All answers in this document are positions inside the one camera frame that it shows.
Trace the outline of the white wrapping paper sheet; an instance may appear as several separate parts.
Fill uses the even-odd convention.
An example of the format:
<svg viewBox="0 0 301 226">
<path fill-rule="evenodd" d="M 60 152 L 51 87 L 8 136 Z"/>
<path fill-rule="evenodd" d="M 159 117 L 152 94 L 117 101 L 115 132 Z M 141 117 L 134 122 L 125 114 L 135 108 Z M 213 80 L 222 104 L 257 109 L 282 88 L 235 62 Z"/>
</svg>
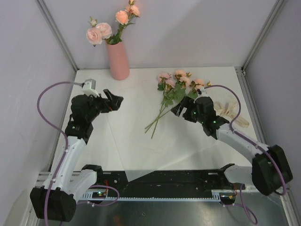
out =
<svg viewBox="0 0 301 226">
<path fill-rule="evenodd" d="M 121 108 L 108 115 L 108 124 L 128 180 L 154 170 L 206 170 L 240 162 L 233 148 L 208 137 L 201 124 L 175 116 L 163 103 L 156 75 L 189 71 L 133 69 L 122 81 L 109 74 L 101 77 L 105 88 L 124 98 Z"/>
</svg>

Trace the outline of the peach rose stem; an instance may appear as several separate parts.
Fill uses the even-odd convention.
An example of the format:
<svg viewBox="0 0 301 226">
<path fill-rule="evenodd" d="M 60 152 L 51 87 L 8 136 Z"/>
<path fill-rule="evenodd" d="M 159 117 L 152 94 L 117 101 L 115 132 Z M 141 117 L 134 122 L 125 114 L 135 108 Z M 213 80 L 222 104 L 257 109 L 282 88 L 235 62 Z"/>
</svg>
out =
<svg viewBox="0 0 301 226">
<path fill-rule="evenodd" d="M 182 99 L 186 96 L 188 97 L 191 97 L 193 99 L 195 99 L 198 94 L 193 94 L 191 92 L 191 87 L 190 87 L 190 83 L 193 81 L 190 79 L 190 77 L 192 76 L 192 74 L 190 72 L 185 72 L 184 70 L 176 70 L 174 72 L 174 74 L 171 74 L 172 75 L 172 79 L 174 80 L 175 82 L 175 89 L 174 89 L 174 104 L 173 105 L 170 105 L 169 107 L 171 106 L 174 106 L 175 104 L 178 104 L 182 101 Z M 170 110 L 169 110 L 169 107 L 167 107 L 162 115 L 160 116 L 159 120 L 165 115 L 167 114 Z M 157 129 L 157 126 L 158 126 L 158 121 L 156 123 L 154 123 L 152 125 L 151 128 L 153 128 L 153 132 L 152 132 L 152 135 L 151 135 L 151 138 L 154 137 L 155 135 L 155 131 Z"/>
<path fill-rule="evenodd" d="M 141 16 L 141 12 L 136 5 L 135 0 L 129 0 L 128 5 L 124 10 L 120 10 L 116 13 L 115 19 L 118 22 L 118 30 L 117 33 L 113 37 L 113 44 L 117 44 L 122 42 L 121 36 L 123 31 L 129 26 L 134 24 L 132 20 L 134 18 L 139 18 Z"/>
<path fill-rule="evenodd" d="M 198 94 L 197 89 L 201 89 L 209 86 L 211 86 L 211 82 L 205 83 L 202 79 L 195 79 L 190 83 L 191 92 L 193 94 Z"/>
</svg>

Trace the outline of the pale pink rose stem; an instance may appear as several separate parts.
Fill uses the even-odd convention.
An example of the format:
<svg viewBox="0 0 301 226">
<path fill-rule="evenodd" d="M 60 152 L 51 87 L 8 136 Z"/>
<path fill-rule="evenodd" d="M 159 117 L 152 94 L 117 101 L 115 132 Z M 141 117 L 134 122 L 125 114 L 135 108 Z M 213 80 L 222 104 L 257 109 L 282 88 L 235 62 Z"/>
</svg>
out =
<svg viewBox="0 0 301 226">
<path fill-rule="evenodd" d="M 90 28 L 86 32 L 86 38 L 90 44 L 94 47 L 102 44 L 103 41 L 106 44 L 113 44 L 112 28 L 108 23 L 99 23 L 97 19 L 93 17 L 89 18 Z"/>
</svg>

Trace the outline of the cream printed ribbon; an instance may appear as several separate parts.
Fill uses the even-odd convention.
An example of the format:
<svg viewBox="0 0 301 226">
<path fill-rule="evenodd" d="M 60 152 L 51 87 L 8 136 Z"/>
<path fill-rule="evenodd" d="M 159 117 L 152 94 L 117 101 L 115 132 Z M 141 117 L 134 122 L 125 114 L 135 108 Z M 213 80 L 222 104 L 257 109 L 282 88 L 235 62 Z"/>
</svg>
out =
<svg viewBox="0 0 301 226">
<path fill-rule="evenodd" d="M 229 102 L 225 105 L 218 101 L 214 102 L 216 114 L 221 117 L 228 117 L 230 119 L 234 119 L 237 116 L 238 113 L 235 111 L 237 106 L 238 102 Z M 250 123 L 242 116 L 238 116 L 234 122 L 242 128 L 248 128 L 250 125 Z"/>
</svg>

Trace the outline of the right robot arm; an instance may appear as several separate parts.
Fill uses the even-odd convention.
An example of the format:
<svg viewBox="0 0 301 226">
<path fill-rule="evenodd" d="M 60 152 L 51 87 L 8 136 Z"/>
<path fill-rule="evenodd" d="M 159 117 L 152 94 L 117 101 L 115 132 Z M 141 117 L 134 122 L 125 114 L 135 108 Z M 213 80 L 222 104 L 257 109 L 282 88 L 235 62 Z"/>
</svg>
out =
<svg viewBox="0 0 301 226">
<path fill-rule="evenodd" d="M 251 181 L 261 194 L 270 195 L 293 179 L 286 155 L 280 146 L 268 146 L 231 129 L 230 122 L 216 114 L 210 97 L 199 97 L 196 100 L 184 97 L 171 111 L 187 121 L 199 122 L 207 136 L 231 146 L 243 155 L 252 165 Z"/>
</svg>

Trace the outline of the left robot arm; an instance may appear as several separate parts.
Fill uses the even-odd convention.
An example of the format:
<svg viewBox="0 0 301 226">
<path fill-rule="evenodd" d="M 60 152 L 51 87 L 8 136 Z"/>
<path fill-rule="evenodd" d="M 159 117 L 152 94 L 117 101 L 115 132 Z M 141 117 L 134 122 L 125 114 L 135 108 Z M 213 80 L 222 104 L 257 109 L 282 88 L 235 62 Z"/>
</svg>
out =
<svg viewBox="0 0 301 226">
<path fill-rule="evenodd" d="M 104 93 L 105 98 L 100 94 L 85 93 L 71 100 L 71 115 L 63 132 L 65 146 L 42 186 L 33 188 L 30 193 L 35 213 L 46 225 L 50 220 L 70 222 L 83 194 L 90 187 L 103 185 L 100 166 L 85 166 L 75 179 L 71 177 L 92 134 L 93 120 L 101 113 L 117 111 L 124 100 L 108 89 Z"/>
</svg>

